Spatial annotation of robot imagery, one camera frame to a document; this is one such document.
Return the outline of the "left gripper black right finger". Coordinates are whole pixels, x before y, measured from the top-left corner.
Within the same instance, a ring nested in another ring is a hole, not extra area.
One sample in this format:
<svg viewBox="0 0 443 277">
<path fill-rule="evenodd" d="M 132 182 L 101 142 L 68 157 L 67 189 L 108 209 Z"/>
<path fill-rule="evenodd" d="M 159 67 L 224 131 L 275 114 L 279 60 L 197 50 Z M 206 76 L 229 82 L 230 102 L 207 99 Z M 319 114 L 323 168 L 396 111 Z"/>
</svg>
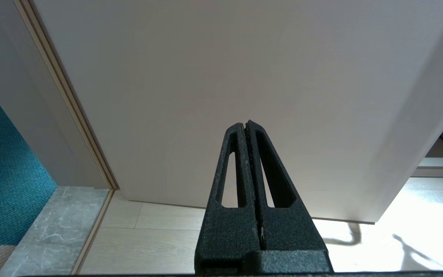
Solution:
<svg viewBox="0 0 443 277">
<path fill-rule="evenodd" d="M 265 129 L 246 123 L 256 218 L 264 250 L 327 251 Z"/>
</svg>

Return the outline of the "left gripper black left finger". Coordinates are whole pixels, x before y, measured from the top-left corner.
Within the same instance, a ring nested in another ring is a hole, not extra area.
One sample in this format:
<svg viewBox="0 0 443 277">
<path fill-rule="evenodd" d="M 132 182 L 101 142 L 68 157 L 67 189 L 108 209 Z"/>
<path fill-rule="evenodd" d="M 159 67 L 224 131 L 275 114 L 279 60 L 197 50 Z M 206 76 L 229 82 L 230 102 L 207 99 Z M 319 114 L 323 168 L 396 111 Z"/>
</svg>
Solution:
<svg viewBox="0 0 443 277">
<path fill-rule="evenodd" d="M 224 207 L 229 156 L 235 154 L 237 207 Z M 255 192 L 242 123 L 224 135 L 214 181 L 195 249 L 196 275 L 244 275 L 244 257 L 260 249 Z"/>
</svg>

